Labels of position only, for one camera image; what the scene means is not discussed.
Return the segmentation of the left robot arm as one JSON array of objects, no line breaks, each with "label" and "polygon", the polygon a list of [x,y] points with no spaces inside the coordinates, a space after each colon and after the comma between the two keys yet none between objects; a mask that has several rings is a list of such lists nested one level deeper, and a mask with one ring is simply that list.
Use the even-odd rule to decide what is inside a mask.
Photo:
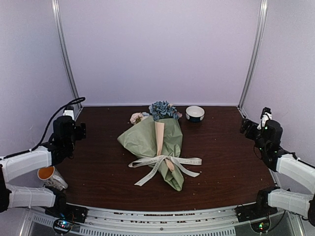
[{"label": "left robot arm", "polygon": [[54,177],[62,186],[22,187],[11,185],[10,181],[26,173],[54,167],[66,158],[72,158],[75,143],[86,138],[86,125],[75,123],[75,104],[85,101],[85,97],[71,100],[58,110],[60,117],[52,115],[48,121],[53,126],[53,133],[47,142],[39,143],[28,150],[13,153],[0,158],[0,210],[7,211],[17,207],[41,207],[45,213],[63,220],[85,222],[87,208],[71,206],[67,203],[64,189],[67,183],[60,177]]}]

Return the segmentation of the pink and green wrapping paper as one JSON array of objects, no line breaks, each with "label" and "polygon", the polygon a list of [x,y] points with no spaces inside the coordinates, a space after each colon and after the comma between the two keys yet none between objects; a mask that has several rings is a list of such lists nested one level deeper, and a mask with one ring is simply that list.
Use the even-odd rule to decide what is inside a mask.
[{"label": "pink and green wrapping paper", "polygon": [[[140,159],[159,155],[179,157],[182,139],[181,128],[176,119],[154,121],[153,117],[149,116],[121,134],[118,142]],[[174,172],[170,172],[163,162],[157,172],[176,191],[182,190],[184,177],[177,166]]]}]

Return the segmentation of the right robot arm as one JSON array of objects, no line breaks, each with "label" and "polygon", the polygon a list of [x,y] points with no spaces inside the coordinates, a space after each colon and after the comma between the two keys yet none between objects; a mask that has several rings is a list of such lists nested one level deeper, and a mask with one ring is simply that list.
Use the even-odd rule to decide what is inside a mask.
[{"label": "right robot arm", "polygon": [[315,167],[280,146],[283,133],[280,123],[272,119],[255,123],[244,118],[240,132],[255,142],[254,146],[259,149],[261,160],[271,171],[290,177],[310,191],[310,194],[301,194],[279,187],[261,190],[257,203],[252,206],[253,214],[262,217],[272,207],[277,207],[299,214],[314,225]]}]

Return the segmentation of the white ribbon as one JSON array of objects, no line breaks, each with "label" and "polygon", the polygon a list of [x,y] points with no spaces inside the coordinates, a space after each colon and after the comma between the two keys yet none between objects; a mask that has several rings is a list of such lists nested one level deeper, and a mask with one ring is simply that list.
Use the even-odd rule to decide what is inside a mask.
[{"label": "white ribbon", "polygon": [[185,165],[202,165],[202,159],[194,157],[194,158],[180,158],[180,157],[174,157],[174,156],[167,156],[167,155],[159,155],[156,157],[144,157],[140,158],[137,161],[133,161],[129,163],[130,168],[137,168],[141,166],[149,166],[154,165],[152,170],[144,176],[142,179],[140,179],[137,183],[134,185],[137,186],[143,186],[145,183],[147,183],[150,179],[152,179],[155,174],[157,173],[159,167],[162,163],[165,163],[167,166],[167,170],[170,172],[175,171],[175,167],[177,166],[180,171],[182,171],[184,174],[190,176],[190,177],[197,177],[200,175],[200,173],[192,172],[185,167],[183,167],[183,164]]}]

